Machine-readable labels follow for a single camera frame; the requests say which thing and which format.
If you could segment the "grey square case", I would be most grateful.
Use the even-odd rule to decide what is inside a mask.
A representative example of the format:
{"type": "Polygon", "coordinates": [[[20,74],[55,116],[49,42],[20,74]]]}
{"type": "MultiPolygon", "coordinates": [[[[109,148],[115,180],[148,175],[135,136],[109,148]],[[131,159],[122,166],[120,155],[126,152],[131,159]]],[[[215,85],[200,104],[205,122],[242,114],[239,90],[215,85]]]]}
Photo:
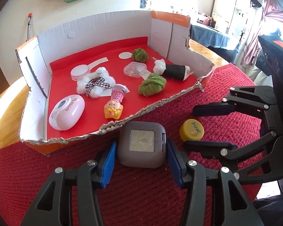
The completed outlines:
{"type": "Polygon", "coordinates": [[[120,130],[117,157],[128,167],[158,168],[166,159],[166,131],[155,122],[129,121],[120,130]]]}

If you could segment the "pink My Melody case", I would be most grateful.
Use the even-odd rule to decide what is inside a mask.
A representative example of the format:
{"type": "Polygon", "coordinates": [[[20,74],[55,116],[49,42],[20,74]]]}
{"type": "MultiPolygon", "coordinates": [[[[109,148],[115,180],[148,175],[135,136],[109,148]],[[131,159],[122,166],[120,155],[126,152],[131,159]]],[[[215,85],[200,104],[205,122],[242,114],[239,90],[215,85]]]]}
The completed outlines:
{"type": "Polygon", "coordinates": [[[77,94],[61,99],[48,117],[50,126],[58,131],[71,129],[81,118],[85,109],[84,99],[77,94]]]}

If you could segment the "pink yellow doll toy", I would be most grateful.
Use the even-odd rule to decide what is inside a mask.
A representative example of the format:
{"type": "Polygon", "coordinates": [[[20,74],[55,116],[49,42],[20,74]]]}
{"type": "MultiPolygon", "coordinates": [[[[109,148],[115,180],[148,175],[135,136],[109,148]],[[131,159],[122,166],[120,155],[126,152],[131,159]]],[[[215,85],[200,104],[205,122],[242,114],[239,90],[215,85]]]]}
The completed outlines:
{"type": "Polygon", "coordinates": [[[125,85],[115,84],[112,87],[111,98],[104,106],[105,119],[120,119],[124,108],[122,101],[127,92],[128,88],[125,85]]]}

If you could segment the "black white furry roll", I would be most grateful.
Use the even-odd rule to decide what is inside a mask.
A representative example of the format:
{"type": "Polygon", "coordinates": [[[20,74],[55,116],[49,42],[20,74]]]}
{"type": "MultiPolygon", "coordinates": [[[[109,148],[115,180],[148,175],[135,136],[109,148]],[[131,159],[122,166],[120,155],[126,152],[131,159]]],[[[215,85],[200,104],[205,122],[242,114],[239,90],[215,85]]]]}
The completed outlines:
{"type": "Polygon", "coordinates": [[[194,72],[189,66],[167,64],[164,59],[155,60],[153,72],[165,78],[185,81],[194,72]]]}

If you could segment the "white fluffy plush with bow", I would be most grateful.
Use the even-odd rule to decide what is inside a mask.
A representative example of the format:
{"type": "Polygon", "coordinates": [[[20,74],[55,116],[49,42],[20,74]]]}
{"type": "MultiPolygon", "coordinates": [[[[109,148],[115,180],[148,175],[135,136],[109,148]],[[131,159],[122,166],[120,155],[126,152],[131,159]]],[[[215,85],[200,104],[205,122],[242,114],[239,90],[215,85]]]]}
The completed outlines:
{"type": "Polygon", "coordinates": [[[105,90],[110,90],[116,84],[105,67],[88,73],[77,83],[77,93],[90,98],[98,98],[105,90]]]}

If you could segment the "green yarn ball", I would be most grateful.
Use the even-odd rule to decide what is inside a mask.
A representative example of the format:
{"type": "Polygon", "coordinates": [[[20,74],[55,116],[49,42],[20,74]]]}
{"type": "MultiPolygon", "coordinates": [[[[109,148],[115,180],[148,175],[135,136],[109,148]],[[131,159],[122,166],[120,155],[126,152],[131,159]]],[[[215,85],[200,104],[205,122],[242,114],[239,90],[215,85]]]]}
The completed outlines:
{"type": "Polygon", "coordinates": [[[166,85],[166,79],[158,74],[151,73],[138,87],[138,93],[145,97],[162,92],[166,85]]]}
{"type": "Polygon", "coordinates": [[[137,48],[132,52],[131,58],[136,62],[145,63],[149,59],[149,55],[144,49],[137,48]]]}

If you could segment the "white round jar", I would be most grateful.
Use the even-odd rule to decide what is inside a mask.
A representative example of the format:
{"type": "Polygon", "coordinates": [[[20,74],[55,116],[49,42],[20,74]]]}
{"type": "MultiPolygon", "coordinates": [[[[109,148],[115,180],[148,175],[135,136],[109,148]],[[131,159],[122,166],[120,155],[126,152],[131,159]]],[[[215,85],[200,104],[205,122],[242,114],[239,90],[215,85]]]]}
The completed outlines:
{"type": "Polygon", "coordinates": [[[73,81],[80,81],[84,78],[85,75],[89,73],[89,66],[86,64],[82,64],[74,67],[70,72],[70,76],[73,81]]]}

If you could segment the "clear plastic small case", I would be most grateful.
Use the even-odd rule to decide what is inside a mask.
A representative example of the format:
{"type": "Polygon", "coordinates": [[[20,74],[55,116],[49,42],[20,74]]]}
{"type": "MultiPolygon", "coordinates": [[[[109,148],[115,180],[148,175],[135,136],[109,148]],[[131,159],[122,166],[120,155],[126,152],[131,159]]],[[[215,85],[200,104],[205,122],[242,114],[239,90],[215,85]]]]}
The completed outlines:
{"type": "Polygon", "coordinates": [[[146,70],[146,64],[133,61],[124,67],[123,72],[126,76],[140,78],[146,70]]]}

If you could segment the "pink curtain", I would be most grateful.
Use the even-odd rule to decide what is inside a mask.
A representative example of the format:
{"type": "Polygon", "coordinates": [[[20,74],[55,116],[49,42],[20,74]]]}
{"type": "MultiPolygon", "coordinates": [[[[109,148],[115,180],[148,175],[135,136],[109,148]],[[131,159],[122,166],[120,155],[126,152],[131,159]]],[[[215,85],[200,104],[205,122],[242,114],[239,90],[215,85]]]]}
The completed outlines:
{"type": "Polygon", "coordinates": [[[259,53],[260,43],[258,37],[263,35],[266,21],[280,22],[283,24],[283,9],[276,0],[263,0],[260,21],[255,24],[254,29],[252,29],[250,33],[251,39],[246,42],[246,51],[240,63],[243,68],[252,65],[254,58],[259,53]]]}

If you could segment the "white wardrobe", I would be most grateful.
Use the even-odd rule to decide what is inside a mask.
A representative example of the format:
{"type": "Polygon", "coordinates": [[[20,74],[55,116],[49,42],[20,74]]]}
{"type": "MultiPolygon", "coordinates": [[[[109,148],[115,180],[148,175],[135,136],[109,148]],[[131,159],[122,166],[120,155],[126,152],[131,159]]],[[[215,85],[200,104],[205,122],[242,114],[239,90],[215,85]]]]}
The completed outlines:
{"type": "Polygon", "coordinates": [[[212,18],[215,29],[230,37],[238,37],[247,28],[248,21],[263,0],[214,0],[212,18]]]}

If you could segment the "black draped side table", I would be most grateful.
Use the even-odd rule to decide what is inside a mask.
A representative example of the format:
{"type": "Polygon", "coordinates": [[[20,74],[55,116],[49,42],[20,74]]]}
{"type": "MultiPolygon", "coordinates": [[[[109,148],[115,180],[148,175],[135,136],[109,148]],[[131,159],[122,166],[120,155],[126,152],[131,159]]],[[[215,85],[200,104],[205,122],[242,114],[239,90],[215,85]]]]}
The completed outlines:
{"type": "Polygon", "coordinates": [[[190,38],[233,63],[239,52],[239,40],[199,23],[190,27],[190,38]]]}

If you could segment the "yellow round cap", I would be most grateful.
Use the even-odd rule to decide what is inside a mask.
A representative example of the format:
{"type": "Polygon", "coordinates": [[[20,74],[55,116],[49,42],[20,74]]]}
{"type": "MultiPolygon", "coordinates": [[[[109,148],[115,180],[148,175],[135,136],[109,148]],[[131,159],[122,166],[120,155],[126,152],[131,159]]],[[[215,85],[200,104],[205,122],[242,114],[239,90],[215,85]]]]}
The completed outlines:
{"type": "Polygon", "coordinates": [[[203,125],[195,119],[186,120],[179,129],[179,135],[183,141],[199,141],[204,136],[204,133],[203,125]]]}

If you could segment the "red felt mat with smiley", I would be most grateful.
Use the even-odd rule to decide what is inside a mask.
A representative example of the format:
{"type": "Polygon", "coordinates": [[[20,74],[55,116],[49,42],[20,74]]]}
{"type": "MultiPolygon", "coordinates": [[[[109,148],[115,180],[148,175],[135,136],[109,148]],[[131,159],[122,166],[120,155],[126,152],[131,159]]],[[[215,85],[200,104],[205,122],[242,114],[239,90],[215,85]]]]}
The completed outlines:
{"type": "Polygon", "coordinates": [[[95,133],[196,83],[193,75],[177,80],[154,74],[161,56],[147,40],[105,43],[51,62],[47,139],[95,133]]]}

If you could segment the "white orange cardboard box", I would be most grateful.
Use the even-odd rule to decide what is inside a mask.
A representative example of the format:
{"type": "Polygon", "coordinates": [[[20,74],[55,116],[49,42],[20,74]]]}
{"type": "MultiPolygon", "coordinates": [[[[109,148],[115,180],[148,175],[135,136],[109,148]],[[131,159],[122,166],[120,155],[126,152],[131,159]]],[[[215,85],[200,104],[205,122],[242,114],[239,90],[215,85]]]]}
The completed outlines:
{"type": "Polygon", "coordinates": [[[79,18],[33,37],[15,50],[29,87],[19,139],[47,155],[204,88],[216,64],[189,48],[189,33],[187,16],[137,10],[79,18]],[[144,97],[138,87],[156,60],[187,68],[190,75],[168,79],[162,92],[144,97]],[[119,119],[104,117],[110,89],[96,99],[77,94],[88,73],[98,78],[108,73],[127,88],[119,119]]]}

